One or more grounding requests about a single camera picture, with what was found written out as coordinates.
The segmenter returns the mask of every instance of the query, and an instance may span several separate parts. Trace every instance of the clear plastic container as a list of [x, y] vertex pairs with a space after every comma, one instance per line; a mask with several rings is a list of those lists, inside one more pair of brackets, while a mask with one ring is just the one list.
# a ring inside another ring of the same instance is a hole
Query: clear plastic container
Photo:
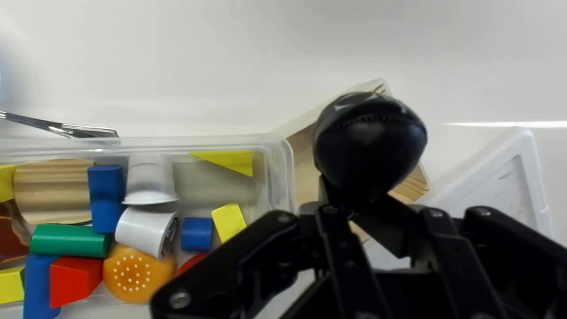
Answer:
[[[46, 160], [87, 158], [94, 163], [126, 165], [131, 154], [165, 154], [174, 161], [174, 179], [182, 216], [209, 216], [211, 209], [236, 202], [250, 223], [271, 209], [294, 211], [294, 161], [285, 140], [255, 137], [122, 138], [112, 140], [0, 140], [0, 163], [21, 165]], [[202, 161], [193, 152], [250, 152], [253, 176]], [[177, 266], [190, 253], [177, 248]], [[21, 305], [0, 305], [2, 319], [23, 317]], [[104, 284], [89, 300], [67, 305], [62, 319], [151, 317], [147, 305], [115, 300]]]

